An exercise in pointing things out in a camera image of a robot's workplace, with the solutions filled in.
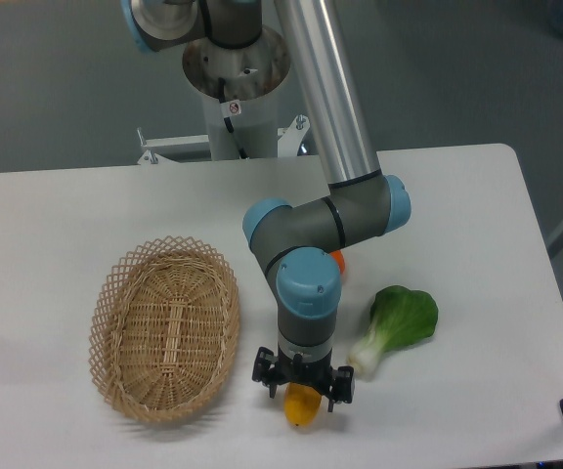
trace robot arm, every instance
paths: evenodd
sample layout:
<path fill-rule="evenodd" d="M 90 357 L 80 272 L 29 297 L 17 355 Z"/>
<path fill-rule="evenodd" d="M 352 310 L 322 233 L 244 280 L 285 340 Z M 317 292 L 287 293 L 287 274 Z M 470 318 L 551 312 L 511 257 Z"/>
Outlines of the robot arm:
<path fill-rule="evenodd" d="M 149 43 L 155 50 L 186 37 L 207 37 L 231 52 L 249 49 L 261 34 L 260 1 L 124 0 L 131 5 L 160 8 L 158 17 L 186 30 L 180 39 Z M 372 149 L 332 0 L 275 0 L 290 57 L 294 63 L 312 121 L 317 149 L 330 195 L 291 207 L 281 199 L 266 199 L 251 207 L 243 220 L 244 234 L 278 303 L 277 354 L 260 348 L 253 379 L 274 396 L 277 386 L 296 382 L 313 387 L 335 403 L 353 400 L 353 368 L 332 368 L 332 335 L 341 294 L 340 273 L 326 253 L 404 225 L 411 214 L 410 198 L 401 181 L 384 177 Z M 137 30 L 151 34 L 133 14 Z M 230 27 L 233 21 L 243 24 Z"/>

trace silver metal tube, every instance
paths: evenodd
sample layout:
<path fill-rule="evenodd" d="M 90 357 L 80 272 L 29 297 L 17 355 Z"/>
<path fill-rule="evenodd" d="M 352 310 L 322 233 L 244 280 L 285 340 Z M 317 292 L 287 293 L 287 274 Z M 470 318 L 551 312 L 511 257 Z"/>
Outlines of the silver metal tube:
<path fill-rule="evenodd" d="M 275 0 L 328 183 L 380 169 L 332 0 Z"/>

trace black power cord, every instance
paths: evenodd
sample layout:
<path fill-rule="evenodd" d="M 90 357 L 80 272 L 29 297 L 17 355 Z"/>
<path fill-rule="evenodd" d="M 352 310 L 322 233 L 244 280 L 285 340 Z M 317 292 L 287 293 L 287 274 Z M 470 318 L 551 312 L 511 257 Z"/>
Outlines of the black power cord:
<path fill-rule="evenodd" d="M 226 81 L 224 78 L 219 78 L 218 95 L 219 95 L 220 105 L 223 105 L 224 103 L 227 102 L 227 98 L 225 97 L 225 83 Z M 229 116 L 228 117 L 224 116 L 223 121 L 225 122 L 225 127 L 227 128 L 227 131 L 234 139 L 234 143 L 236 144 L 236 149 L 238 150 L 238 155 L 240 156 L 240 159 L 249 159 L 249 156 L 246 154 L 246 151 L 244 151 L 244 146 L 242 145 L 240 139 L 238 138 L 236 129 L 234 128 L 234 124 L 232 124 L 232 118 Z"/>

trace woven basket rim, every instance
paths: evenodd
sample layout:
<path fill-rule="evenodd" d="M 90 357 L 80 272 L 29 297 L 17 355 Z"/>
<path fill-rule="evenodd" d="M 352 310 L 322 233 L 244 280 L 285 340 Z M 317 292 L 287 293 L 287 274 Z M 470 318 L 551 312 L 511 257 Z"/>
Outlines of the woven basket rim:
<path fill-rule="evenodd" d="M 130 315 L 132 300 L 137 297 L 141 288 L 146 287 L 145 281 L 150 276 L 158 273 L 167 275 L 167 272 L 172 273 L 171 269 L 184 270 L 185 265 L 189 269 L 203 265 L 204 269 L 197 272 L 204 278 L 214 277 L 215 288 L 222 288 L 222 293 L 213 297 L 221 298 L 213 311 L 221 312 L 222 317 L 216 321 L 223 324 L 225 333 L 220 336 L 218 361 L 210 362 L 215 367 L 198 393 L 170 408 L 150 408 L 124 388 L 120 361 L 123 334 L 127 333 L 124 324 Z M 238 286 L 234 271 L 223 255 L 211 245 L 192 237 L 168 236 L 148 241 L 121 257 L 102 286 L 90 336 L 89 363 L 93 382 L 105 401 L 126 416 L 147 422 L 175 420 L 201 408 L 218 393 L 235 359 L 238 332 Z M 152 369 L 157 372 L 157 363 Z"/>

